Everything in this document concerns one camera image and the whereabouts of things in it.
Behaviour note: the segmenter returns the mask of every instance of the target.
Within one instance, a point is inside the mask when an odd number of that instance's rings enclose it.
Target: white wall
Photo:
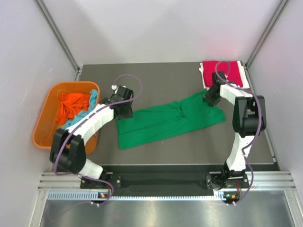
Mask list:
[[[31,140],[49,88],[75,71],[33,0],[0,0],[0,226],[28,225],[49,152]]]
[[[283,169],[303,200],[303,1],[289,1],[251,66],[265,97],[267,125]]]
[[[280,0],[44,0],[77,63],[246,61]]]

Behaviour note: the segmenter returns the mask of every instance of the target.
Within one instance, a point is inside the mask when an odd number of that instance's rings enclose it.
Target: green cloth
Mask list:
[[[225,121],[222,110],[203,100],[206,91],[180,102],[135,111],[133,118],[117,121],[119,148],[133,148]]]

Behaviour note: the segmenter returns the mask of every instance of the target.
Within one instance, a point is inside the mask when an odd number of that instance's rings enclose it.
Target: metal floor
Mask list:
[[[284,192],[250,192],[238,206],[221,201],[111,201],[104,207],[47,201],[40,227],[294,227]]]
[[[111,85],[121,74],[136,75],[143,83],[142,95],[133,102],[133,110],[182,100],[200,91],[202,86],[198,62],[84,65],[81,81],[93,81],[101,89],[101,98],[110,97]],[[139,84],[130,77],[121,78],[120,85],[139,92]],[[89,159],[101,165],[148,164],[222,164],[232,150],[233,106],[222,100],[227,121],[174,138],[144,144],[135,148],[118,148],[116,122],[106,124],[99,133],[96,150]],[[253,164],[272,164],[273,159],[264,133],[251,149]]]

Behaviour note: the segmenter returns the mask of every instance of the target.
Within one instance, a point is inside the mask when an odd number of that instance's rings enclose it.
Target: orange basket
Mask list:
[[[47,95],[34,130],[34,144],[39,148],[51,149],[55,131],[63,126],[56,122],[56,117],[60,107],[59,96],[61,94],[73,92],[89,94],[92,89],[96,89],[98,91],[97,104],[100,100],[100,88],[94,82],[62,82],[53,86]],[[85,145],[85,153],[87,155],[91,154],[95,150],[97,140],[98,132],[96,136],[92,136]]]

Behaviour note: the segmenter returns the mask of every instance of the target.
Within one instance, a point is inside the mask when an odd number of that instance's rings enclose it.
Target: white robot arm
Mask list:
[[[86,117],[67,129],[57,129],[53,137],[50,161],[65,171],[94,179],[104,179],[107,175],[103,168],[86,159],[85,144],[103,125],[113,120],[133,117],[131,102],[124,102],[133,96],[133,91],[119,86],[110,98],[104,98]]]
[[[219,76],[226,80],[224,72],[218,72]],[[223,188],[226,183],[229,185],[241,184],[246,187],[243,180],[247,178],[245,174],[246,162],[242,149],[250,144],[257,133],[259,118],[261,118],[261,130],[266,128],[265,100],[263,96],[257,96],[261,107],[261,116],[258,116],[258,108],[254,97],[235,87],[225,84],[213,73],[213,86],[205,93],[204,100],[211,105],[217,105],[221,98],[226,99],[234,106],[232,126],[235,131],[235,140],[230,156],[224,163],[220,175],[208,175],[208,186],[213,188],[212,183]],[[244,152],[248,157],[251,146]]]

